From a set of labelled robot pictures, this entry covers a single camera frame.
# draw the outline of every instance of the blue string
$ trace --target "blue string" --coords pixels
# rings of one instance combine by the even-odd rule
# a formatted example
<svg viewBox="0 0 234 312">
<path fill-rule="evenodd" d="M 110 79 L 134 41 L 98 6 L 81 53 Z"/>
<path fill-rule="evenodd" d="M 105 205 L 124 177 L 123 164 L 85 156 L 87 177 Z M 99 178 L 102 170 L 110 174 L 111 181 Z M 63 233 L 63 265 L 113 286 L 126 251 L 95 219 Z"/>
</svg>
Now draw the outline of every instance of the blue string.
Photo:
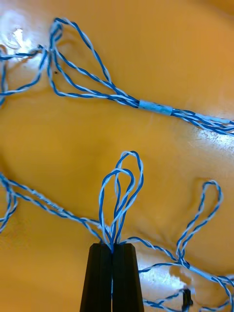
<svg viewBox="0 0 234 312">
<path fill-rule="evenodd" d="M 87 70 L 77 67 L 71 61 L 67 60 L 67 58 L 58 50 L 58 42 L 61 40 L 63 35 L 63 26 L 69 25 L 73 27 L 78 34 L 80 35 L 81 39 L 85 43 L 85 45 L 91 50 L 95 59 L 99 63 L 103 75 L 105 79 L 100 79 L 96 75 L 89 73 Z M 6 84 L 6 62 L 12 58 L 33 58 L 39 53 L 42 54 L 41 61 L 38 68 L 38 73 L 36 74 L 35 78 L 28 84 L 17 88 L 16 90 L 8 90 Z M 73 82 L 71 77 L 62 69 L 60 61 L 64 62 L 70 68 L 74 69 L 78 73 L 88 76 L 95 82 L 98 82 L 108 89 L 113 94 L 102 93 L 97 90 L 88 89 L 84 86 L 78 85 Z M 49 78 L 49 83 L 55 92 L 56 95 L 60 97 L 71 97 L 71 98 L 105 98 L 111 101 L 115 101 L 122 105 L 128 105 L 133 108 L 142 108 L 148 111 L 153 111 L 158 114 L 164 114 L 168 116 L 174 116 L 179 119 L 182 119 L 186 122 L 193 124 L 196 127 L 207 131 L 213 131 L 221 135 L 229 135 L 234 136 L 234 121 L 224 118 L 206 116 L 202 114 L 198 114 L 189 110 L 181 110 L 176 109 L 171 106 L 167 105 L 159 105 L 154 102 L 145 102 L 142 100 L 138 100 L 133 96 L 125 93 L 123 90 L 117 88 L 115 84 L 111 80 L 110 73 L 108 72 L 107 68 L 103 64 L 99 54 L 94 49 L 91 41 L 87 37 L 87 35 L 79 28 L 79 26 L 75 22 L 71 22 L 66 18 L 55 18 L 52 26 L 50 28 L 49 34 L 49 49 L 46 50 L 45 47 L 39 45 L 36 49 L 29 51 L 28 53 L 16 53 L 14 55 L 5 54 L 0 49 L 0 76 L 1 76 L 1 90 L 0 90 L 0 106 L 4 103 L 5 97 L 10 96 L 16 93 L 24 92 L 33 87 L 37 84 L 41 77 L 41 72 L 47 63 L 47 75 Z M 57 70 L 63 75 L 64 79 L 68 82 L 68 84 L 72 85 L 79 93 L 76 92 L 62 92 L 57 89 L 55 82 L 53 81 L 53 73 L 52 73 L 52 65 L 55 65 Z"/>
<path fill-rule="evenodd" d="M 131 170 L 122 168 L 123 161 L 129 156 L 134 157 L 137 161 L 137 166 L 139 169 L 138 181 L 136 181 L 135 176 Z M 121 185 L 120 185 L 120 181 L 118 178 L 119 174 L 124 174 L 130 178 L 129 184 L 126 188 L 126 192 L 123 195 L 121 194 Z M 103 211 L 104 195 L 105 195 L 104 191 L 105 191 L 106 185 L 110 182 L 112 177 L 115 177 L 115 193 L 116 193 L 117 201 L 114 207 L 114 216 L 113 216 L 114 219 L 112 221 L 112 224 L 108 226 L 105 223 L 104 211 Z M 212 275 L 199 268 L 192 266 L 185 260 L 185 249 L 189 240 L 192 239 L 194 234 L 200 231 L 202 227 L 205 226 L 214 217 L 214 215 L 217 213 L 218 209 L 220 208 L 220 205 L 223 200 L 223 194 L 222 194 L 222 190 L 219 184 L 214 180 L 207 181 L 203 184 L 201 200 L 198 206 L 198 211 L 196 215 L 194 216 L 194 218 L 188 223 L 185 231 L 182 233 L 182 235 L 178 239 L 177 244 L 176 244 L 176 247 L 177 247 L 176 252 L 173 253 L 161 246 L 153 245 L 150 241 L 144 240 L 137 236 L 132 236 L 126 240 L 121 241 L 121 232 L 123 229 L 123 224 L 124 224 L 126 213 L 130 209 L 134 201 L 136 200 L 137 194 L 142 188 L 143 181 L 144 181 L 143 163 L 138 153 L 136 153 L 135 151 L 123 152 L 120 156 L 119 161 L 116 164 L 116 167 L 109 174 L 107 174 L 106 177 L 102 181 L 101 190 L 99 194 L 99 213 L 98 213 L 99 221 L 97 221 L 94 219 L 75 216 L 72 212 L 65 210 L 63 207 L 60 207 L 58 204 L 47 199 L 44 195 L 37 192 L 36 190 L 31 189 L 25 185 L 19 184 L 13 180 L 7 179 L 2 173 L 0 173 L 0 182 L 6 190 L 6 213 L 2 218 L 0 218 L 0 233 L 4 230 L 10 217 L 16 211 L 17 206 L 18 206 L 18 198 L 21 198 L 26 201 L 30 201 L 33 204 L 37 205 L 38 207 L 42 208 L 43 210 L 53 215 L 59 216 L 64 219 L 76 221 L 82 224 L 101 243 L 107 244 L 112 252 L 114 251 L 115 243 L 125 244 L 128 242 L 129 243 L 140 242 L 144 244 L 144 246 L 146 246 L 147 248 L 151 248 L 154 250 L 164 252 L 171 259 L 170 262 L 155 263 L 147 268 L 140 269 L 139 274 L 147 273 L 150 270 L 157 269 L 158 267 L 171 267 L 171 266 L 185 267 L 189 269 L 190 271 L 206 278 L 209 281 L 218 283 L 225 290 L 226 295 L 228 296 L 228 299 L 223 304 L 219 305 L 218 307 L 211 308 L 211 307 L 202 306 L 199 310 L 200 312 L 202 311 L 216 312 L 216 311 L 222 310 L 228 305 L 231 306 L 231 312 L 234 312 L 234 295 L 229 290 L 230 286 L 234 288 L 234 276 L 233 275 L 229 275 L 229 276 Z M 206 191 L 211 186 L 215 187 L 217 190 L 217 203 L 215 204 L 212 211 L 208 214 L 208 216 L 203 221 L 201 221 L 198 225 L 195 225 L 201 213 L 204 211 Z M 157 309 L 163 309 L 168 312 L 181 312 L 181 311 L 177 311 L 177 310 L 164 306 L 164 303 L 178 297 L 182 292 L 183 292 L 183 289 L 180 289 L 178 290 L 178 292 L 176 292 L 175 294 L 171 296 L 166 297 L 165 299 L 158 299 L 155 301 L 144 299 L 144 304 L 146 306 L 150 306 L 152 308 L 157 308 Z"/>
</svg>

